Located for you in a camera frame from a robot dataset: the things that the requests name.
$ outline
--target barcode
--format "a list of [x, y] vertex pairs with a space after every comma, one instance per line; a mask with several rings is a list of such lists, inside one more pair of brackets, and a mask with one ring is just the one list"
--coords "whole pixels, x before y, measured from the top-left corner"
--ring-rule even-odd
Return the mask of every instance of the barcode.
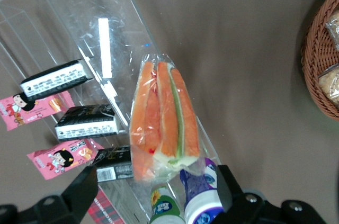
[[97, 175], [98, 182], [105, 182], [105, 181], [111, 181], [111, 180], [116, 179], [115, 171], [113, 167], [97, 169], [96, 175]]

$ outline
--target snack package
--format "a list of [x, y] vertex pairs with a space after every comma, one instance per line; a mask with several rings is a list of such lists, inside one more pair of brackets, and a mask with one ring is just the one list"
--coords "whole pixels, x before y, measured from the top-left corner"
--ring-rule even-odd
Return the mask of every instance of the snack package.
[[74, 103], [68, 91], [36, 101], [29, 101], [25, 93], [18, 93], [0, 100], [0, 115], [9, 131], [58, 112], [66, 112], [72, 106]]
[[192, 172], [190, 166], [200, 157], [199, 143], [195, 113], [180, 72], [168, 56], [147, 56], [140, 66], [130, 123], [135, 179], [162, 181], [181, 169]]
[[60, 143], [50, 149], [35, 151], [27, 156], [42, 176], [52, 179], [62, 173], [94, 159], [103, 147], [92, 139]]
[[329, 31], [336, 50], [339, 51], [339, 10], [336, 10], [326, 22], [326, 28]]
[[118, 134], [117, 121], [110, 104], [70, 108], [55, 126], [60, 141], [96, 138]]
[[339, 64], [329, 67], [319, 76], [319, 86], [326, 97], [339, 107]]
[[101, 149], [92, 165], [96, 166], [98, 183], [133, 177], [130, 146]]
[[20, 87], [29, 101], [60, 93], [92, 79], [83, 60], [74, 60], [66, 64], [45, 70], [21, 82]]

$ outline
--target bottle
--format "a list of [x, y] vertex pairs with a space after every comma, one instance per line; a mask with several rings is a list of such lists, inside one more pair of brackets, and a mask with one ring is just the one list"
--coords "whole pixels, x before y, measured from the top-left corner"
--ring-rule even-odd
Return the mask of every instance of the bottle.
[[180, 171], [180, 180], [186, 192], [185, 221], [187, 224], [209, 224], [224, 211], [217, 192], [216, 165], [205, 158], [204, 175], [195, 176]]
[[153, 187], [151, 192], [152, 217], [150, 224], [185, 224], [180, 208], [167, 184]]

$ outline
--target candy wrapper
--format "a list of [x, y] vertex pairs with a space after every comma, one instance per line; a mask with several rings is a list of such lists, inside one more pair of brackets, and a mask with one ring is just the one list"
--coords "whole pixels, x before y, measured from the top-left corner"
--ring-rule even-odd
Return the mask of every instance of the candy wrapper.
[[339, 51], [339, 10], [336, 10], [326, 22], [326, 28], [329, 31], [336, 50]]
[[67, 91], [36, 101], [29, 101], [24, 93], [18, 93], [0, 100], [0, 114], [9, 131], [58, 112], [66, 112], [72, 106], [74, 103]]
[[27, 156], [42, 176], [52, 179], [81, 164], [93, 160], [102, 149], [92, 139], [82, 139], [60, 143], [50, 149], [35, 151]]
[[201, 173], [197, 120], [185, 82], [166, 55], [147, 56], [133, 100], [130, 144], [138, 181], [170, 180], [181, 169]]
[[319, 85], [326, 97], [339, 107], [339, 64], [329, 67], [319, 76]]
[[20, 87], [28, 100], [34, 101], [61, 93], [89, 79], [92, 79], [92, 75], [85, 62], [74, 60], [31, 76], [22, 81]]

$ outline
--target plastic bag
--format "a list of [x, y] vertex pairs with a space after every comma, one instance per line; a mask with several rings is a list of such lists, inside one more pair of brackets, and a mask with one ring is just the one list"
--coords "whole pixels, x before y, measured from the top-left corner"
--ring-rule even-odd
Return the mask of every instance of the plastic bag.
[[329, 31], [336, 50], [339, 51], [339, 10], [336, 10], [326, 22], [326, 28]]
[[319, 85], [326, 97], [339, 107], [339, 64], [330, 66], [319, 76]]
[[147, 55], [133, 99], [130, 144], [135, 180], [169, 181], [203, 172], [197, 119], [185, 82], [167, 55]]

